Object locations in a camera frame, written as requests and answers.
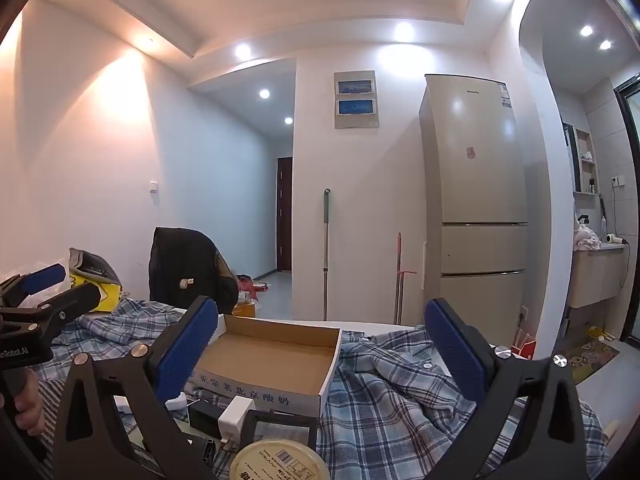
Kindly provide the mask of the black square display frame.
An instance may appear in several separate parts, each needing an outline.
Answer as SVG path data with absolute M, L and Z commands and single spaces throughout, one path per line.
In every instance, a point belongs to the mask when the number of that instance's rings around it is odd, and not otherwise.
M 317 449 L 319 421 L 315 417 L 249 410 L 243 420 L 240 450 L 268 439 L 291 440 Z

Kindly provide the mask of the round cream lidded container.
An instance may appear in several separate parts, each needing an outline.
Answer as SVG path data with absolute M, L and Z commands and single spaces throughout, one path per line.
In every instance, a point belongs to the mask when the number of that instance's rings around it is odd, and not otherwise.
M 254 442 L 232 460 L 233 480 L 330 480 L 322 458 L 308 446 L 282 439 Z

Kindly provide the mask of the black jacket on chair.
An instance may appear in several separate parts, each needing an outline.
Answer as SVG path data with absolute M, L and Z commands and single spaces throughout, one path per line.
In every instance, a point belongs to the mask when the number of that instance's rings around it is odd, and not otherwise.
M 183 228 L 155 229 L 149 262 L 150 300 L 180 309 L 198 296 L 231 314 L 239 283 L 221 252 L 205 234 Z

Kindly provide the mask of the bathroom vanity cabinet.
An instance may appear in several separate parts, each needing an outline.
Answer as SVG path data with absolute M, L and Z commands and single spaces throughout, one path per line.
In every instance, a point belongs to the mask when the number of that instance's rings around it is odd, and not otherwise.
M 579 309 L 615 297 L 626 272 L 626 252 L 624 244 L 574 252 L 567 304 Z

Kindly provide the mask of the small black box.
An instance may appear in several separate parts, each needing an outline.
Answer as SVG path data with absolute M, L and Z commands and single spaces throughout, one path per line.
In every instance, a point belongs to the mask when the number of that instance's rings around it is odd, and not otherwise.
M 222 434 L 219 419 L 224 409 L 203 400 L 188 405 L 189 424 L 192 428 L 207 434 L 209 437 L 221 440 Z

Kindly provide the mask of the red handled broom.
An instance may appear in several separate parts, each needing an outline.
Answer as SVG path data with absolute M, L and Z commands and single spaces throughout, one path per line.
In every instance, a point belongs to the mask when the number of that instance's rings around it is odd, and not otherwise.
M 396 244 L 396 282 L 395 282 L 395 303 L 394 303 L 394 323 L 402 323 L 402 309 L 404 308 L 404 290 L 406 275 L 416 274 L 416 271 L 405 270 L 402 267 L 402 235 L 398 233 Z

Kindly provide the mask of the beige refrigerator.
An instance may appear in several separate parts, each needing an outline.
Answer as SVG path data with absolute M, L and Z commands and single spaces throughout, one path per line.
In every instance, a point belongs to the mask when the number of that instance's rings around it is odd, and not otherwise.
M 527 252 L 524 165 L 500 81 L 431 74 L 421 103 L 423 293 L 444 298 L 492 344 L 512 344 Z

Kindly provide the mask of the white power adapter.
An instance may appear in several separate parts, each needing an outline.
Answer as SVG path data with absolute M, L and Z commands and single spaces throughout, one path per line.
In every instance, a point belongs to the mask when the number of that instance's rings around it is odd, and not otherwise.
M 244 420 L 255 408 L 255 401 L 245 396 L 235 396 L 218 417 L 220 443 L 223 446 L 239 444 Z

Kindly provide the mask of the red items on floor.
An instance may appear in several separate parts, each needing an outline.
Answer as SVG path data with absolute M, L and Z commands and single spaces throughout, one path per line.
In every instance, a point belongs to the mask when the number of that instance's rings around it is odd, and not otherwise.
M 236 280 L 239 287 L 239 299 L 257 301 L 258 295 L 269 289 L 266 282 L 255 281 L 254 278 L 246 274 L 238 274 Z

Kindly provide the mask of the orange cardboard box floor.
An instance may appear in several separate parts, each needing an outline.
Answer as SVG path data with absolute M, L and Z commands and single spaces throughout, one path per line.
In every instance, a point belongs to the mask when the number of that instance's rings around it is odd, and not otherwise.
M 256 316 L 256 304 L 253 299 L 245 302 L 239 302 L 232 310 L 234 316 L 240 318 L 254 318 Z

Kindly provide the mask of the dark red door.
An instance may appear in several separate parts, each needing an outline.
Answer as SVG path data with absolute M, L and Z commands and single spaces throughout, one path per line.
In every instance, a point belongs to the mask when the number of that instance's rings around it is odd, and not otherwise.
M 292 270 L 293 159 L 282 157 L 277 166 L 277 269 Z

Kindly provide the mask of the cartoon floor mat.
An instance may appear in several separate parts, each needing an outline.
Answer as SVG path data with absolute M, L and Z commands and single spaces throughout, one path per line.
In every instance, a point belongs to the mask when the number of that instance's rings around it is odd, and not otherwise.
M 589 339 L 564 353 L 576 385 L 580 384 L 615 359 L 620 352 L 605 339 Z

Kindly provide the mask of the clear plastic bag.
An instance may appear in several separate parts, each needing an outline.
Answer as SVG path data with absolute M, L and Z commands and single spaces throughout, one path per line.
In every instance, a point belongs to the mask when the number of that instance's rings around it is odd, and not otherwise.
M 32 309 L 70 289 L 70 278 L 63 263 L 17 270 L 1 279 L 1 307 Z

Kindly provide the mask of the white cardboard tray box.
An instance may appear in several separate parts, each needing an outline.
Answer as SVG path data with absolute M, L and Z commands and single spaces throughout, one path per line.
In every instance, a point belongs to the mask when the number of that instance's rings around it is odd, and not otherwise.
M 341 353 L 335 327 L 221 315 L 191 385 L 262 411 L 318 418 Z

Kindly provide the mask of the yellow box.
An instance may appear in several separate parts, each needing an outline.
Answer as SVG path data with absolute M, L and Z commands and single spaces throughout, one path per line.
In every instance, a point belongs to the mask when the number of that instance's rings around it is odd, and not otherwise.
M 70 274 L 70 286 L 76 287 L 90 283 L 96 285 L 100 292 L 100 302 L 92 310 L 92 313 L 111 313 L 119 304 L 120 295 L 122 294 L 122 286 L 119 284 L 100 281 L 96 278 L 86 278 L 80 274 Z

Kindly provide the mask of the white remote control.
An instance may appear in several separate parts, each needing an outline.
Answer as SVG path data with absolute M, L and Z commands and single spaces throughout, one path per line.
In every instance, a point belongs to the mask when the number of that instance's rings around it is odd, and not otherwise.
M 132 409 L 126 396 L 114 396 L 115 405 L 119 413 L 131 415 Z M 186 409 L 186 394 L 180 393 L 176 398 L 165 402 L 165 408 L 170 412 L 178 412 Z

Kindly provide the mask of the wall electrical panel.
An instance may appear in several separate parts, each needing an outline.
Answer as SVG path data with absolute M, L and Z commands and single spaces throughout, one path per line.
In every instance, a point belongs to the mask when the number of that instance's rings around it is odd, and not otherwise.
M 374 70 L 334 74 L 334 128 L 378 128 L 378 94 Z

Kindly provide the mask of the grey pouch bag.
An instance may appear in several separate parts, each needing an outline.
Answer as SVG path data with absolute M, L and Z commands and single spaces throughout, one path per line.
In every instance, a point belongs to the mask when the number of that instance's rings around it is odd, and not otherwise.
M 99 255 L 83 249 L 70 248 L 68 257 L 70 273 L 99 283 L 120 285 L 118 275 L 108 262 Z

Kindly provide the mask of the red carton by fridge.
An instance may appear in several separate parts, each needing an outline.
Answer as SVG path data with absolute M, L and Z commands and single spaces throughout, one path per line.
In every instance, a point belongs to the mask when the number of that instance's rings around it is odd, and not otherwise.
M 534 357 L 535 349 L 536 339 L 525 330 L 518 328 L 511 346 L 512 353 L 522 359 L 531 360 Z

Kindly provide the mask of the blue plaid shirt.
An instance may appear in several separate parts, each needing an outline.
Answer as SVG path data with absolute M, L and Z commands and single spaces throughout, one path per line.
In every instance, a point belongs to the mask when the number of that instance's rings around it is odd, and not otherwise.
M 65 379 L 76 354 L 95 360 L 152 344 L 176 324 L 179 309 L 125 299 L 114 312 L 86 315 L 53 341 L 38 365 L 44 380 Z M 423 479 L 475 410 L 436 362 L 423 327 L 367 336 L 348 330 L 320 418 L 317 453 L 334 479 Z

